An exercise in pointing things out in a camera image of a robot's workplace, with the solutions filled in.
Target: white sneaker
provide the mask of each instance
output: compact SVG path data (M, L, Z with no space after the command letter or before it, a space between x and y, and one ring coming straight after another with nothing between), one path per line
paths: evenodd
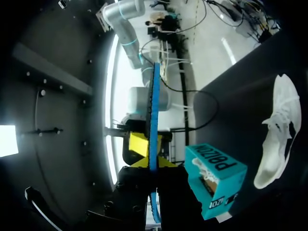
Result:
M263 142L263 156L254 180L257 189L263 189L280 178L288 164L293 141L301 128L299 96L287 75L276 77L273 113L262 123L268 125L269 131Z

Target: shoe laces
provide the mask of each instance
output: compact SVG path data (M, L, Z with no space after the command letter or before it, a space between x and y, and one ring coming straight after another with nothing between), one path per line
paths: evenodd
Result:
M292 97L287 100L284 100L282 103L276 106L276 109L273 111L269 119L266 119L262 124L267 124L268 129L277 136L279 142L284 142L287 139L291 139L289 125L291 123L290 119L290 107L287 107L286 104L298 100L299 97Z
M208 168L198 158L193 159L192 163L199 167L200 174L203 176L204 180L210 180L216 184L219 183L219 179L210 170L208 170Z

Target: teal shoe box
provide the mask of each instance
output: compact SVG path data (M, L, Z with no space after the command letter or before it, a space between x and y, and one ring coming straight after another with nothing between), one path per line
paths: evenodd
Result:
M213 180L204 180L202 170L210 172ZM245 179L247 166L209 144L186 147L185 169L188 183L197 200L202 203L203 218L214 218L229 211Z

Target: black wall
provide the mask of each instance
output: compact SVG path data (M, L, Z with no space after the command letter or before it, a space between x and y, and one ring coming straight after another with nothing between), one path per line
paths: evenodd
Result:
M39 190L51 209L70 224L111 191L103 152L102 96L114 33L104 33L95 16L102 4L72 0L65 10L57 0L3 5L13 13L1 16L0 124L16 125L19 154L0 159L1 188L5 189L1 192L2 220L12 218L9 212L21 211L22 216L35 218L34 223L44 224L27 209L24 190L29 186ZM43 86L46 96L38 99L38 128L58 127L64 130L60 135L22 135L35 129L36 96L42 88L37 81L47 79L53 87L58 83L12 58L17 42L93 87L93 96L85 96L65 85L63 91Z

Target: bright light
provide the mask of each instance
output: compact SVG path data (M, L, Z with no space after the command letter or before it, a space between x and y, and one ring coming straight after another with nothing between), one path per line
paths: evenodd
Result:
M116 176L114 153L112 151L111 136L106 136L106 146L107 146L108 162L109 162L112 182L116 184L117 176Z
M116 58L116 47L119 41L119 37L115 35L114 41L111 46L108 67L107 67L107 81L106 81L106 95L105 95L105 127L111 127L111 87L112 87L112 78L113 71L115 65ZM106 146L107 146L107 154L108 154L108 162L111 173L112 182L116 184L117 176L116 176L116 168L115 168L115 160L114 154L112 150L111 136L106 136Z
M0 125L0 157L18 153L16 130L13 125Z
M233 54L233 52L231 50L231 47L228 44L227 40L225 38L222 38L221 41L222 41L222 44L223 44L223 46L225 47L225 49L226 49L226 51L228 53L228 56L229 56L229 58L231 60L232 65L236 64L236 59L234 57L234 54Z

